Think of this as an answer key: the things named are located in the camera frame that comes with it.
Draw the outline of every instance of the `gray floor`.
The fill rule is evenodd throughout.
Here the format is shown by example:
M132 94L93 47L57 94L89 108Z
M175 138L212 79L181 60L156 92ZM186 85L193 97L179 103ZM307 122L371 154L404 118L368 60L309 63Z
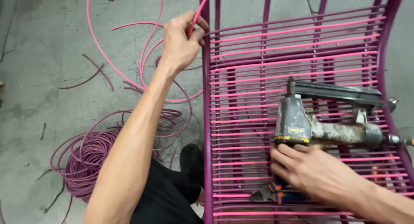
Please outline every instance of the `gray floor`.
M160 22L165 23L178 14L198 8L198 0L163 0ZM222 27L261 21L263 0L222 0ZM414 91L412 58L414 36L410 34L414 19L414 0L404 0L388 44L387 90L401 100L394 113L400 132L414 134ZM327 11L367 6L371 0L329 0ZM318 0L309 0L313 10ZM160 0L91 0L91 21L102 48L112 62L132 80L137 80L137 64L142 47L152 26L130 26L117 31L112 27L137 21L155 21ZM111 91L105 79L98 75L88 83L70 90L58 87L76 84L95 72L82 53L96 63L106 63L95 46L86 20L86 0L20 0L13 17L4 60L0 63L0 80L6 86L0 109L0 199L7 224L60 223L69 204L65 192L54 207L43 214L61 188L61 179L50 173L36 180L49 166L52 152L64 140L87 130L97 119L110 112L132 109L139 96L123 89L123 79L109 65L105 73L114 84ZM307 0L272 0L270 19L284 19L309 15ZM153 45L162 37L157 30ZM145 67L145 81L154 70L153 61L161 48L149 57ZM196 59L194 65L200 65ZM189 95L202 88L200 70L185 72L177 79ZM174 87L168 94L182 99ZM202 139L202 97L192 100L193 117L177 143L162 152L169 163L177 149L173 169L179 170L180 149L189 142ZM188 105L168 104L188 117ZM98 129L113 125L113 118ZM40 141L46 122L44 139ZM75 199L67 223L80 223L86 204Z

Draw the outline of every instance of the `black pants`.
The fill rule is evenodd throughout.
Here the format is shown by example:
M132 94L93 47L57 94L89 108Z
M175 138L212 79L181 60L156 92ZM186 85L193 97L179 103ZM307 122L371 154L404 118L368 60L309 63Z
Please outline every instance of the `black pants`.
M191 208L201 187L151 159L148 181L131 224L204 223Z

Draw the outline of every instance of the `left hand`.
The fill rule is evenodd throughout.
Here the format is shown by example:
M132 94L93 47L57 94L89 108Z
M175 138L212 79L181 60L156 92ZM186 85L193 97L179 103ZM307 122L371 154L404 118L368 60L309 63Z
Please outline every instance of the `left hand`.
M201 28L194 29L191 36L187 38L195 14L194 10L189 10L165 24L160 65L163 65L163 68L168 68L168 73L171 76L175 77L189 66L197 56L200 47L205 44L202 38L210 26L201 16L198 16L195 22Z

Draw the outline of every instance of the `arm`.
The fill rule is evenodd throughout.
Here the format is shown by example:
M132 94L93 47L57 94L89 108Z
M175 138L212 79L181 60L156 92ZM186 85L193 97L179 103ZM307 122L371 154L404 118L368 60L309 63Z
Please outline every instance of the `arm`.
M272 171L313 199L380 224L414 220L414 200L370 182L320 149L280 144L270 154Z
M160 64L106 157L84 223L130 222L147 183L155 132L168 90L176 75L196 57L204 44L203 29L209 28L199 17L196 23L203 29L187 39L185 29L194 16L195 11L190 10L165 25Z

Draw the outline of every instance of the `purple metal frame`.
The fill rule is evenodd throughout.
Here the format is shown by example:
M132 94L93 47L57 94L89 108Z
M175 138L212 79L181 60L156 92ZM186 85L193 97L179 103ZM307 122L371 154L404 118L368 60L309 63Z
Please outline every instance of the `purple metal frame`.
M345 83L346 85L355 84L375 87L381 91L383 100L387 100L384 78L386 47L395 15L402 0L388 0L385 5L382 5L381 1L374 0L373 5L367 8L325 14L328 0L321 0L317 15L268 22L271 0L265 0L263 23L220 29L220 0L215 0L216 29L204 38L206 46L202 52L205 144L204 222L206 224L212 224L214 221L220 223L223 221L240 220L272 220L274 223L280 223L283 220L299 221L302 219L296 215L279 215L277 211L291 210L295 207L311 207L322 211L329 208L321 204L309 202L305 204L285 205L273 203L257 204L252 203L248 198L243 196L226 198L226 195L243 195L244 193L250 193L257 186L266 184L266 180L264 179L250 181L249 179L242 179L242 177L251 177L257 174L269 175L267 163L262 163L260 166L257 164L255 164L256 166L253 166L253 164L252 166L242 166L239 164L245 162L251 163L255 160L269 161L268 148L272 145L271 131L274 130L275 126L275 118L273 117L277 113L277 107L273 104L276 104L283 96L283 92L280 90L286 86L283 84L286 82L286 78L283 77L284 75L295 73L298 76L298 80L303 79L313 82ZM202 9L201 16L208 23L210 22L209 1L206 2ZM377 17L386 18L384 20L372 20ZM341 26L333 28L333 30L315 28L313 32L299 32L289 36L270 35L243 41L217 42L221 39L236 37L239 34L243 34L243 36L257 33L266 34L286 28L322 26L329 25L332 22L348 22L360 20L361 18L369 19L369 21L357 26ZM380 36L365 38L363 41L356 43L344 42L341 45L337 43L336 46L313 45L311 48L297 47L288 50L267 51L270 46L289 46L292 44L308 43L309 41L323 43L328 38L342 39L350 37L353 34L357 36L371 36L375 33L380 34ZM217 56L223 53L247 51L257 48L262 50L258 54L249 53L217 59L210 58L211 56ZM321 57L337 56L338 54L358 54L364 51L369 51L370 53L353 57L346 56L342 58L320 59ZM298 64L300 68L292 68L292 65L285 63L286 60L300 60L304 58L315 58L315 60ZM267 64L257 67L234 68L255 63ZM354 68L359 65L362 65L361 71L344 72L350 67ZM269 78L272 76L280 79L270 80ZM257 79L248 81L248 83L237 81L239 79L249 80L251 77L257 77ZM317 109L316 113L320 115L321 121L346 122L350 119L350 115L346 113L350 110L350 106L341 102L323 103L317 100L308 100L305 107ZM384 132L397 133L391 113L387 109L378 112L374 116L370 116L369 120L380 125ZM243 146L257 145L258 143L262 146L260 149L251 148L247 152L239 150ZM363 158L367 156L373 159L390 155L397 156L395 160L367 160L365 163L347 162L347 164L361 175L372 174L374 172L389 175L387 176L388 180L386 182L383 180L372 180L374 183L386 186L388 189L393 189L396 192L405 193L405 195L413 197L414 171L404 146L384 146L381 151L368 151L357 147L351 148L346 145L340 145L337 148L333 147L327 150L342 159ZM231 162L235 165L227 166L226 162ZM392 176L393 174L404 174L404 176ZM232 180L233 183L226 183L227 179ZM223 213L229 209L241 208L264 209L270 212L266 217L244 216L244 218L231 214L224 215ZM335 212L327 212L327 214L330 216L325 217L324 220L341 221L343 224L349 223L349 221L367 221L363 219L351 219L349 216L341 213L337 213L337 217L332 216L336 214Z

